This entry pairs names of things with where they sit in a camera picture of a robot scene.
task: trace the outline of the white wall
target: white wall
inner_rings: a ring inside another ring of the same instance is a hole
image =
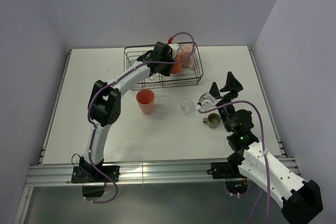
[[[254,45],[276,0],[39,0],[69,48],[153,44],[178,31],[200,45]]]
[[[66,51],[35,0],[0,0],[0,223],[12,223],[36,164]]]
[[[285,150],[336,221],[336,0],[278,0],[255,57]]]

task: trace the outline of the dish rack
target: dish rack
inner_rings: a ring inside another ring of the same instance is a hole
[[[192,44],[192,42],[179,42],[181,46],[184,44]],[[124,49],[124,71],[132,66],[132,64],[137,60],[137,58],[143,55],[148,50],[152,50],[155,45],[143,45],[143,46],[132,46],[125,47]],[[195,67],[194,69],[190,67],[182,67],[181,72],[176,74],[171,74],[170,76],[163,76],[159,73],[148,77],[147,79],[134,85],[131,90],[141,90],[141,89],[156,89],[156,88],[171,88],[171,87],[183,87],[183,86],[194,86],[199,83],[203,77],[203,66],[198,51],[198,46],[195,44]]]

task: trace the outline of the white table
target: white table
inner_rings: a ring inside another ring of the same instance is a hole
[[[199,85],[154,89],[156,110],[141,113],[129,91],[121,100],[121,115],[111,127],[104,157],[106,162],[166,161],[181,159],[225,158],[230,149],[223,126],[210,129],[203,124],[205,115],[197,112],[184,115],[180,101],[190,98],[194,104],[208,92],[213,81],[225,85],[231,71],[244,90],[238,99],[248,100],[259,109],[265,130],[266,148],[280,155],[279,145],[262,95],[257,75],[246,46],[198,47],[204,76]],[[110,80],[123,71],[123,48],[72,50],[65,79],[49,132],[43,164],[69,164],[74,153],[83,154],[91,132],[87,122],[87,106],[93,84]],[[253,112],[252,132],[260,139],[256,113],[247,104],[235,105],[236,110]]]

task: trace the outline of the clear glass cup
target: clear glass cup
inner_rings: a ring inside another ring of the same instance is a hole
[[[180,102],[180,106],[183,114],[189,114],[194,110],[194,103],[188,98],[183,99]]]

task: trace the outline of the plastic cup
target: plastic cup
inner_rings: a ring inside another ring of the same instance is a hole
[[[180,60],[181,60],[181,56],[179,54],[176,54],[175,61],[180,61]],[[182,63],[174,64],[172,73],[179,73],[181,72],[181,70],[182,70]]]
[[[149,115],[155,110],[154,98],[155,95],[150,89],[143,89],[137,93],[136,100],[145,115]]]
[[[181,59],[184,60],[185,58],[188,57],[188,55],[190,54],[190,52],[193,50],[193,45],[191,44],[186,44],[181,48]],[[195,53],[193,53],[189,59],[187,59],[186,61],[184,61],[182,63],[182,65],[184,67],[190,67],[192,69],[194,69],[195,67],[195,59],[194,59]]]
[[[180,102],[181,111],[183,114],[189,114],[194,109],[194,103],[192,100],[185,98]]]

